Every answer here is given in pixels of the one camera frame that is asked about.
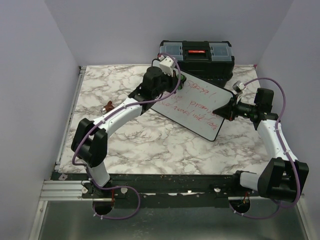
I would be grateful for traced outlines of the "white whiteboard with red writing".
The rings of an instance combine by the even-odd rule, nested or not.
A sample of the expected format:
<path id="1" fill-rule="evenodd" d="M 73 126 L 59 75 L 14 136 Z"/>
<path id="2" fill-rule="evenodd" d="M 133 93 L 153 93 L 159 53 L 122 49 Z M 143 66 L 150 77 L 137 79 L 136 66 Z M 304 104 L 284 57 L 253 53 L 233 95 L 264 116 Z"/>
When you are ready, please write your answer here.
<path id="1" fill-rule="evenodd" d="M 213 142 L 224 122 L 224 118 L 213 111 L 225 106 L 234 94 L 189 73 L 182 72 L 182 75 L 186 78 L 182 89 L 158 101 L 151 109 Z"/>

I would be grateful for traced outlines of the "green round eraser pad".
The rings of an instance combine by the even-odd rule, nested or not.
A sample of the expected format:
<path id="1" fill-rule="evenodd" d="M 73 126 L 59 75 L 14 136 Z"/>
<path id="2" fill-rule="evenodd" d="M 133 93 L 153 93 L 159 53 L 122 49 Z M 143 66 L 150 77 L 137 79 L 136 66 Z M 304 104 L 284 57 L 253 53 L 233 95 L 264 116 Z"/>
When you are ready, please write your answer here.
<path id="1" fill-rule="evenodd" d="M 183 88 L 186 79 L 187 79 L 187 78 L 186 78 L 185 76 L 183 76 L 183 77 L 181 78 L 180 84 L 179 84 L 179 87 L 178 87 L 178 90 L 181 90 L 181 89 Z"/>

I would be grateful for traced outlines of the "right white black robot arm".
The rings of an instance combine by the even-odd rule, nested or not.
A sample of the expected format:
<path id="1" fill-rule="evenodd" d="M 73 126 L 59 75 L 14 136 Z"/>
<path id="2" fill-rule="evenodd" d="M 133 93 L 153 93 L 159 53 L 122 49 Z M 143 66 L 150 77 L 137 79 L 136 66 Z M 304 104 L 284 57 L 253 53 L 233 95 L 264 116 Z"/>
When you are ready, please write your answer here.
<path id="1" fill-rule="evenodd" d="M 270 158 L 261 174 L 238 170 L 236 180 L 230 183 L 230 191 L 241 196 L 251 189 L 263 198 L 295 203 L 301 196 L 309 167 L 291 153 L 282 133 L 280 118 L 272 112 L 273 97 L 273 90 L 258 88 L 254 104 L 243 103 L 235 95 L 213 113 L 229 121 L 237 117 L 249 119 Z"/>

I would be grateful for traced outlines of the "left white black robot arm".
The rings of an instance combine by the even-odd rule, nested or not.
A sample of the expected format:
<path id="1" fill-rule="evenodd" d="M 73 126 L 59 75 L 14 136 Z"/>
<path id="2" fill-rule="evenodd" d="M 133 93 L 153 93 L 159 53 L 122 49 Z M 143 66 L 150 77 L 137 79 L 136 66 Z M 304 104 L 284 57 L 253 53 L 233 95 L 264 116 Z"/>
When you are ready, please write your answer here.
<path id="1" fill-rule="evenodd" d="M 87 174 L 94 182 L 93 191 L 101 198 L 111 191 L 111 179 L 104 165 L 108 153 L 108 139 L 130 120 L 148 111 L 157 101 L 164 100 L 163 93 L 170 95 L 182 89 L 186 77 L 181 73 L 167 75 L 159 67 L 148 67 L 142 82 L 118 107 L 103 116 L 89 120 L 83 118 L 76 129 L 71 150 L 74 158 L 81 160 Z"/>

